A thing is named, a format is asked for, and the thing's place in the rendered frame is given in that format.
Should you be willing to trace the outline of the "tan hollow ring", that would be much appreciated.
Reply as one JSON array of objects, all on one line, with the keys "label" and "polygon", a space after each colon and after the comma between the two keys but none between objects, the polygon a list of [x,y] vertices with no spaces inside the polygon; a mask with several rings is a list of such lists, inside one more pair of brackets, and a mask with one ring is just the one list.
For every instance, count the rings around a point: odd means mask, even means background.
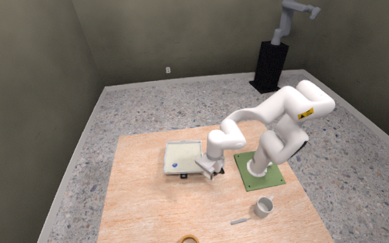
[{"label": "tan hollow ring", "polygon": [[187,235],[183,236],[183,237],[180,239],[179,243],[183,243],[185,240],[188,240],[188,239],[192,239],[192,240],[194,240],[196,243],[199,243],[197,237],[196,237],[196,236],[193,236],[193,235],[191,235],[191,234],[187,234]]}]

